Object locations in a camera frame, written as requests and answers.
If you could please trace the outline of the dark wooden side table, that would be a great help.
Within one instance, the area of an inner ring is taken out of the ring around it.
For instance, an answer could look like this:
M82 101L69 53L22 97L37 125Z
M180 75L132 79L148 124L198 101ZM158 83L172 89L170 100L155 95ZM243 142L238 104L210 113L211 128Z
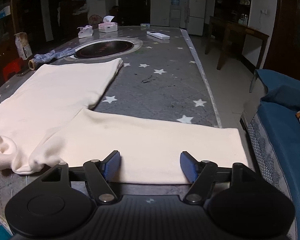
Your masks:
M221 51L217 62L217 70L223 68L227 57L231 55L242 62L252 73L256 69L260 69L269 35L252 27L246 27L239 23L221 20L214 16L210 16L208 34L209 38L205 47L205 54L207 55L210 52L213 44L216 44ZM251 36L261 41L261 48L255 65L243 55L245 39L247 36Z

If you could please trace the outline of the red patterned fan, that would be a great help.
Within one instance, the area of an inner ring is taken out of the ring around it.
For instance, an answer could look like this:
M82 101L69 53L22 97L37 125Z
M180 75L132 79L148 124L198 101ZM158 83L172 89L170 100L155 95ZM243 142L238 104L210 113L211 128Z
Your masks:
M91 15L88 18L88 24L92 26L93 29L97 29L100 23L103 23L103 18L99 15Z

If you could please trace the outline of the white refrigerator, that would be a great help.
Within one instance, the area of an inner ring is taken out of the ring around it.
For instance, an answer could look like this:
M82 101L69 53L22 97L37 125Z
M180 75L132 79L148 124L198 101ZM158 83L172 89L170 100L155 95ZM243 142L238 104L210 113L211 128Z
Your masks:
M202 36L207 0L189 0L186 30L189 35Z

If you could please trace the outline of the blue sofa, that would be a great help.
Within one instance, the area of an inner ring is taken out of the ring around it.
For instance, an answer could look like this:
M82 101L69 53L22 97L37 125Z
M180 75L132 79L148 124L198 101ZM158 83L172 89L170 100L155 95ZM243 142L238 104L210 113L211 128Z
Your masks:
M273 70L256 70L241 116L262 177L294 204L288 232L300 239L300 81Z

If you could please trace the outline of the pink tissue box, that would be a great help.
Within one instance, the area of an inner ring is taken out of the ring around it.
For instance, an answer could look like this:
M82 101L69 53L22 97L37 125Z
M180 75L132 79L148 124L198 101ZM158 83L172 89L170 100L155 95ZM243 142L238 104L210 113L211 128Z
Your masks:
M114 16L105 16L103 22L98 25L99 32L111 33L117 31L117 23L113 22L114 18Z

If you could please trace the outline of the water dispenser with blue bottle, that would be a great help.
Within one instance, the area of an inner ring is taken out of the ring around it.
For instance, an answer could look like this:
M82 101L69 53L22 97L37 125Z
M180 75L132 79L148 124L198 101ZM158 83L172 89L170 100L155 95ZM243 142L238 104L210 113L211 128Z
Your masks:
M171 0L169 26L172 28L179 28L180 19L181 19L180 0Z

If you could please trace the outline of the white paper bag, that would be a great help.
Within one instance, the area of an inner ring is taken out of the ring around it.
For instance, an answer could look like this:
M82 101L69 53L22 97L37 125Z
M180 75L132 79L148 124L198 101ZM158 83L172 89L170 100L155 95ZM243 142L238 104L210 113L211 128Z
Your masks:
M32 50L25 32L20 32L14 35L15 36L15 45L19 54L23 60L28 59L32 56Z

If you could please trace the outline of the red plastic stool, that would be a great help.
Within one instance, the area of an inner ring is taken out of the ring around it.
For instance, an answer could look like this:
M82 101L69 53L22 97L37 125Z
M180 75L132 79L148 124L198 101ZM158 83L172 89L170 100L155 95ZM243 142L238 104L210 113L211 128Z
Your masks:
M22 58L17 58L9 62L2 70L4 81L6 82L14 74L21 71L24 66L24 61Z

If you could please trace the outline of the white remote control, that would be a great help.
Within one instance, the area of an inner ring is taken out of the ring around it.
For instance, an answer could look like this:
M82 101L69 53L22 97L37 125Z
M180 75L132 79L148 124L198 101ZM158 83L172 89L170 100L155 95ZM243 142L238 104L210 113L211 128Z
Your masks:
M154 32L154 31L148 31L147 35L157 38L157 39L160 39L160 40L169 40L170 39L170 36L165 35L163 33Z

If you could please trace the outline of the cream sweatshirt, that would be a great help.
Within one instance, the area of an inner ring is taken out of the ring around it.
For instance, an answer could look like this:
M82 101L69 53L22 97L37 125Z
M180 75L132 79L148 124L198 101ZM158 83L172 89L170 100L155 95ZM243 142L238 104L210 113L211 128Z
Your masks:
M78 167L117 150L116 182L185 184L179 164L184 151L221 167L247 164L235 128L93 111L121 64L118 58L41 66L0 103L0 170L27 175L61 162Z

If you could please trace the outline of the blue knit work glove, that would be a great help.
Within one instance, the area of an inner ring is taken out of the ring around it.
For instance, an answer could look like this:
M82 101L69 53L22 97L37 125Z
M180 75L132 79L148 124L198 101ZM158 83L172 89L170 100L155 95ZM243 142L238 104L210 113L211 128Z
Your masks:
M34 58L32 58L28 62L28 67L30 70L37 70L40 66L45 63L52 62L54 60L61 59L63 57L71 56L75 53L75 49L66 48L61 51L51 50L46 54L36 54Z

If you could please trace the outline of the round induction hotpot cooker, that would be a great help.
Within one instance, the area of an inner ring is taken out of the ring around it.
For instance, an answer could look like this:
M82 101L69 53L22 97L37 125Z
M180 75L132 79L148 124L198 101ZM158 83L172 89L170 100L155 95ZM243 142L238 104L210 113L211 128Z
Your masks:
M69 61L109 59L135 52L142 46L143 42L138 38L105 38L80 45L75 48L73 55L65 59Z

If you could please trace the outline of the small pink tissue pack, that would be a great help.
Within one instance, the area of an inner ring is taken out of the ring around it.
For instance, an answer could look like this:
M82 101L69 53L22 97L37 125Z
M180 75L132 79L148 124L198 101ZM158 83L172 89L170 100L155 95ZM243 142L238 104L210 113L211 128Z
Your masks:
M78 38L86 38L93 36L94 30L91 25L86 25L85 27L78 27Z

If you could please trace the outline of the small teal packet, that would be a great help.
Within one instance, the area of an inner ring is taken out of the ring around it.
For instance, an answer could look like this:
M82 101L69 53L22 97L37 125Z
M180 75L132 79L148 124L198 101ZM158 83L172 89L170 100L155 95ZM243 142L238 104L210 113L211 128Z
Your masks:
M142 27L142 28L149 28L150 24L149 23L142 23L142 24L140 24L140 27Z

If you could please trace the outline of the black smartphone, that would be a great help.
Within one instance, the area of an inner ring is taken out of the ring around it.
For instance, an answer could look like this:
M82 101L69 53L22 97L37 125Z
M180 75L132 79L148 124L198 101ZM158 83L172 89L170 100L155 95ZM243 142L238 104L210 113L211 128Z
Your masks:
M24 68L24 69L21 69L19 72L17 72L15 75L16 76L24 76L26 75L27 73L29 73L31 71L31 69L29 68Z

